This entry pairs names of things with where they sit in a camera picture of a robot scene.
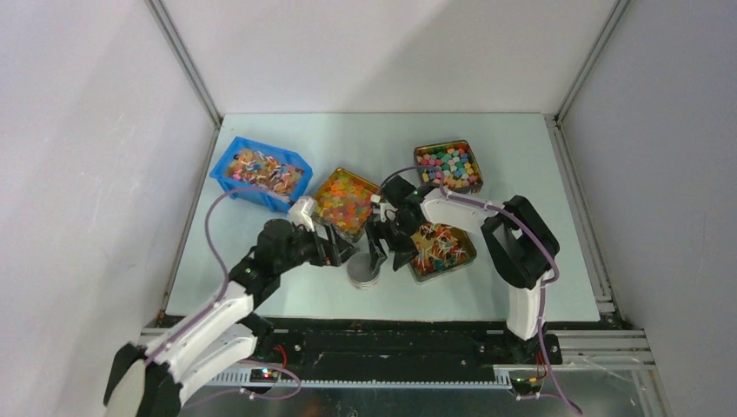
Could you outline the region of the clear plastic jar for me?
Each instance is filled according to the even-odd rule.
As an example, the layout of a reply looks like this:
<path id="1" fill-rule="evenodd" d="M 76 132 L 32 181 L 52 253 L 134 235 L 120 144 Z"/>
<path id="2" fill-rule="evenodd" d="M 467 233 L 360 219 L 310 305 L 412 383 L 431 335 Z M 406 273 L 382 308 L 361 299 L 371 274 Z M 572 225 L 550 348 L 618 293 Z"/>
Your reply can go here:
<path id="1" fill-rule="evenodd" d="M 373 287 L 378 280 L 378 273 L 370 270 L 349 270 L 349 283 L 357 289 L 368 289 Z"/>

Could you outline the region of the white jar lid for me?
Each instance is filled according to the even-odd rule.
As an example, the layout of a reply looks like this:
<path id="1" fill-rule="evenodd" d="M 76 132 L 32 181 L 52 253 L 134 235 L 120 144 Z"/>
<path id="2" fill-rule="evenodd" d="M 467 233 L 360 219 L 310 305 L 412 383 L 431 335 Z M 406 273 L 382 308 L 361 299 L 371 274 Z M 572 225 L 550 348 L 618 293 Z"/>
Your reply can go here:
<path id="1" fill-rule="evenodd" d="M 358 289 L 373 287 L 378 280 L 378 272 L 370 269 L 371 256 L 361 252 L 353 255 L 347 263 L 349 282 Z"/>

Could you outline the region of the gold tin with lollipops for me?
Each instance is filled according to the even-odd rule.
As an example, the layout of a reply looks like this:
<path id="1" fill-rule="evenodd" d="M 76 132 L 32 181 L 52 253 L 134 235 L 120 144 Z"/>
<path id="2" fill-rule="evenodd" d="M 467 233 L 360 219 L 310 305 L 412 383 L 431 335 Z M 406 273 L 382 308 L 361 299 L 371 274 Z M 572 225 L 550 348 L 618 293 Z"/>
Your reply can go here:
<path id="1" fill-rule="evenodd" d="M 477 257 L 468 233 L 448 225 L 426 223 L 412 235 L 418 255 L 409 263 L 417 284 L 430 282 L 470 265 Z"/>

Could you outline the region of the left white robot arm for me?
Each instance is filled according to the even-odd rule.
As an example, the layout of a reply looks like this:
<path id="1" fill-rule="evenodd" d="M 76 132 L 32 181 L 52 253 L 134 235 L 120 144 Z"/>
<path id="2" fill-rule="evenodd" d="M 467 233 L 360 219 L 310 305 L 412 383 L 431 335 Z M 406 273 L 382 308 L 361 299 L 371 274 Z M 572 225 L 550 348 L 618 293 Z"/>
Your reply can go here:
<path id="1" fill-rule="evenodd" d="M 103 396 L 108 416 L 176 416 L 207 382 L 238 361 L 266 361 L 275 350 L 271 326 L 256 309 L 303 264 L 339 267 L 357 247 L 327 227 L 285 219 L 265 223 L 256 245 L 225 275 L 195 313 L 146 344 L 129 342 L 114 357 Z"/>

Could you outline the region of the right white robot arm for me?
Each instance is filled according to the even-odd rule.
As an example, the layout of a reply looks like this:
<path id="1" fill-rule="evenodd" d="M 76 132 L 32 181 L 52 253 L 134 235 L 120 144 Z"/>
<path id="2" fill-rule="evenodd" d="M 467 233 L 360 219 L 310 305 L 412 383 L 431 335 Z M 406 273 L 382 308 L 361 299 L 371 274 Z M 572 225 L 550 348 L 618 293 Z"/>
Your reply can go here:
<path id="1" fill-rule="evenodd" d="M 394 270 L 414 260 L 419 250 L 412 237 L 427 223 L 478 234 L 497 274 L 508 284 L 508 357 L 527 363 L 540 352 L 536 335 L 544 326 L 544 288 L 559 278 L 554 258 L 560 244 L 527 198 L 516 195 L 496 205 L 430 182 L 416 187 L 395 175 L 370 203 L 372 215 L 364 226 L 371 273 L 379 272 L 388 253 L 394 256 Z"/>

